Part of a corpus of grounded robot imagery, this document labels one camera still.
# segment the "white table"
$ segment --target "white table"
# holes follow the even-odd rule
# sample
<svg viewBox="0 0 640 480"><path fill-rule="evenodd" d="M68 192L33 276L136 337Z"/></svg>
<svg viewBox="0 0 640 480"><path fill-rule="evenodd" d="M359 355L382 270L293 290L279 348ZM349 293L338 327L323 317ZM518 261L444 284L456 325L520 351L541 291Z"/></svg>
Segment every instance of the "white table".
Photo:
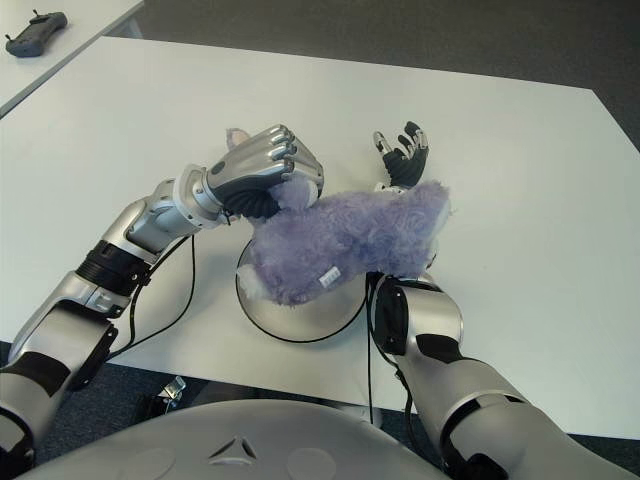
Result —
<svg viewBox="0 0 640 480"><path fill-rule="evenodd" d="M326 194L384 179L371 143L406 120L431 140L429 177L454 215L433 275L465 315L466 355L493 364L569 431L640 438L640 155L590 90L213 47L100 38L0 121L0 338L10 341L112 219L224 131L283 122L324 164ZM360 317L282 343L243 315L234 269L248 224L197 237L183 321L118 363L366 402ZM139 304L142 336L173 319L188 248ZM127 318L117 322L127 340ZM374 354L377 406L404 392Z"/></svg>
<svg viewBox="0 0 640 480"><path fill-rule="evenodd" d="M128 20L143 5L142 0L2 0L0 33L16 37L38 13L63 12L69 24L54 33L44 54L35 58L16 58L0 51L0 117L47 81L100 35L128 28L130 36L139 34L135 20Z"/></svg>

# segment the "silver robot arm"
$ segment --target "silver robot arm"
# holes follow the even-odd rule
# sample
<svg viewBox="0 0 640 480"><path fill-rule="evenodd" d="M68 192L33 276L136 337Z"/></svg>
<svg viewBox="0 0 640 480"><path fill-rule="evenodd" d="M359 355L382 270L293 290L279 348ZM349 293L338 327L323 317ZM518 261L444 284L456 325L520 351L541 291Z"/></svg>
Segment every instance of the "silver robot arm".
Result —
<svg viewBox="0 0 640 480"><path fill-rule="evenodd" d="M85 261L69 272L16 336L0 369L0 454L16 474L33 463L65 391L86 386L117 336L110 319L175 240L240 215L269 217L268 189L304 175L322 191L322 166L282 125L251 137L211 169L188 165L176 180L124 209Z"/></svg>
<svg viewBox="0 0 640 480"><path fill-rule="evenodd" d="M454 479L637 479L591 453L493 367L460 353L462 316L430 277L373 278L372 329Z"/></svg>

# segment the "fabric tag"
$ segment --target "fabric tag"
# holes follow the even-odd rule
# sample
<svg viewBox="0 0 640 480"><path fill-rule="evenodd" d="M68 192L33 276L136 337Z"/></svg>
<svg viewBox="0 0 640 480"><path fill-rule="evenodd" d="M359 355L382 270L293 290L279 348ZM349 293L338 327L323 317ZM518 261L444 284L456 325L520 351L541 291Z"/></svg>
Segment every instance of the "fabric tag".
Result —
<svg viewBox="0 0 640 480"><path fill-rule="evenodd" d="M320 280L320 283L324 288L327 288L329 287L329 285L335 282L339 277L340 277L340 270L338 270L338 267L334 266L334 267L331 267L327 271L327 273L321 276L318 280Z"/></svg>

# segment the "purple plush toy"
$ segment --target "purple plush toy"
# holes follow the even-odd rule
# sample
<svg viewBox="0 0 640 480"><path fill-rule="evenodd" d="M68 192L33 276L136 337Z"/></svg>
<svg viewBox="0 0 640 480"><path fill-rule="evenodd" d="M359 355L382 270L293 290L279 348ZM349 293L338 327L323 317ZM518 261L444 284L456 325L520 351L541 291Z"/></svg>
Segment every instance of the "purple plush toy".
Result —
<svg viewBox="0 0 640 480"><path fill-rule="evenodd" d="M249 298L300 305L365 272L418 277L433 259L432 241L449 216L440 183L344 192L311 205L314 189L302 177L271 189L281 210L253 222L253 264L238 269Z"/></svg>

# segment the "floor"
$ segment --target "floor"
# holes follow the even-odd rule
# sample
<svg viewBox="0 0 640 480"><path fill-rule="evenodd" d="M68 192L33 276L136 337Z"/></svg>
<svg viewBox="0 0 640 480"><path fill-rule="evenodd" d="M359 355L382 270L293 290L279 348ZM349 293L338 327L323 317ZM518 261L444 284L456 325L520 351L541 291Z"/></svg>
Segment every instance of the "floor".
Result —
<svg viewBox="0 0 640 480"><path fill-rule="evenodd" d="M593 89L640 148L640 2L564 0L146 0L147 39L405 65ZM0 344L6 361L8 345ZM40 448L42 463L133 421L142 395L170 375L106 365L66 399ZM207 385L186 379L181 405ZM297 398L260 391L265 398ZM401 415L383 429L408 444ZM417 419L419 441L427 439ZM640 475L640 441L574 436ZM435 459L433 450L429 455Z"/></svg>

